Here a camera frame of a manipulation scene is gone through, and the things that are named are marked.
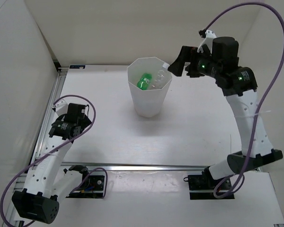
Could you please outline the clear plastic water bottle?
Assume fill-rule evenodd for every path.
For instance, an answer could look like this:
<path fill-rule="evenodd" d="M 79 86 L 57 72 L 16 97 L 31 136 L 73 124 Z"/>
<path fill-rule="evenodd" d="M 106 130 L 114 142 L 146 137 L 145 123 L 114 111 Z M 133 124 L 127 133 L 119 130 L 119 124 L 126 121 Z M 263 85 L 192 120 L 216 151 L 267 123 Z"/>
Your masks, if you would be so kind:
<path fill-rule="evenodd" d="M 152 78 L 150 89 L 162 89 L 169 79 L 169 72 L 168 72 L 168 63 L 163 63 L 161 69 L 158 71 L 158 73 Z"/>

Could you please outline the green plastic bottle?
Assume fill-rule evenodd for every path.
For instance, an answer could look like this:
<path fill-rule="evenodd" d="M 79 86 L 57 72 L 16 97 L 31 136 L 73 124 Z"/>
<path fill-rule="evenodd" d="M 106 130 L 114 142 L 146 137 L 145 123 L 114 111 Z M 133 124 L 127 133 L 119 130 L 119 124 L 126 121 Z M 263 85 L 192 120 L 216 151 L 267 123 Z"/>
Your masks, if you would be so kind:
<path fill-rule="evenodd" d="M 144 73 L 137 82 L 137 87 L 141 90 L 147 90 L 152 80 L 152 74 Z"/>

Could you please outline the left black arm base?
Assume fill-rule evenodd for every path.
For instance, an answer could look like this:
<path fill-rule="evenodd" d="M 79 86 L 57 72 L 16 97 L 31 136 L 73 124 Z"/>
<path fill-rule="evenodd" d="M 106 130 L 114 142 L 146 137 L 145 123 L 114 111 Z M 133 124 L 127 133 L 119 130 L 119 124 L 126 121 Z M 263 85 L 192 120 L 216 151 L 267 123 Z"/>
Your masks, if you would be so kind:
<path fill-rule="evenodd" d="M 63 170 L 65 173 L 76 171 L 81 174 L 82 181 L 67 198 L 90 198 L 104 199 L 107 193 L 108 172 L 102 167 L 89 170 L 86 166 L 72 165 L 69 169 Z"/>

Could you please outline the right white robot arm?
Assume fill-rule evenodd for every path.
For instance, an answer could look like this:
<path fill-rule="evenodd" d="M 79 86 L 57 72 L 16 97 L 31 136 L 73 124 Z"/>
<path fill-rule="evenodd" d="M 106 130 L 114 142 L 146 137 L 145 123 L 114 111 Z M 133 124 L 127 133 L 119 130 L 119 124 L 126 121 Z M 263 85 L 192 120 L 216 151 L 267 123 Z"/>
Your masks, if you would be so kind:
<path fill-rule="evenodd" d="M 197 47 L 182 46 L 176 60 L 168 71 L 180 77 L 185 70 L 191 78 L 209 76 L 215 79 L 222 89 L 235 117 L 241 140 L 241 151 L 230 154 L 226 160 L 204 170 L 203 183 L 214 189 L 221 179 L 239 174 L 242 168 L 250 171 L 283 158 L 280 150 L 274 149 L 268 139 L 263 121 L 256 116 L 257 82 L 254 72 L 248 67 L 239 66 L 239 43 L 233 37 L 218 37 L 212 46 L 203 44 L 202 51 Z"/>

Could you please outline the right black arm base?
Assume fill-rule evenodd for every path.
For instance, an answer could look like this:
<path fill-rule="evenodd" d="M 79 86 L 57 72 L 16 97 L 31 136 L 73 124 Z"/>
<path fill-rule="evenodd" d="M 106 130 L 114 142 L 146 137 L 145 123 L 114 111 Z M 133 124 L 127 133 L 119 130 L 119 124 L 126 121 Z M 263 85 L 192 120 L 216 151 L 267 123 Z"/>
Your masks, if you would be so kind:
<path fill-rule="evenodd" d="M 183 178 L 188 183 L 190 200 L 215 200 L 213 190 L 221 180 L 211 177 L 209 167 L 200 174 L 190 174 Z"/>

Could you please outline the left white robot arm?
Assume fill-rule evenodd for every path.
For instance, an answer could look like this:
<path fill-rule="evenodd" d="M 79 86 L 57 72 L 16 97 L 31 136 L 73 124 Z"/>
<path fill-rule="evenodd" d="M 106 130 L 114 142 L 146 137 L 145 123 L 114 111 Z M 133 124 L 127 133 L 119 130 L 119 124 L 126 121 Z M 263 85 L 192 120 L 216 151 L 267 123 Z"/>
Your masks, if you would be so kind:
<path fill-rule="evenodd" d="M 22 218 L 46 224 L 53 223 L 60 202 L 74 188 L 85 189 L 90 183 L 85 166 L 70 167 L 62 179 L 55 182 L 60 165 L 73 144 L 70 140 L 80 135 L 92 122 L 85 114 L 85 105 L 60 101 L 53 109 L 59 116 L 52 123 L 45 149 L 54 149 L 54 153 L 39 159 L 23 190 L 14 192 L 12 196 L 12 202 Z"/>

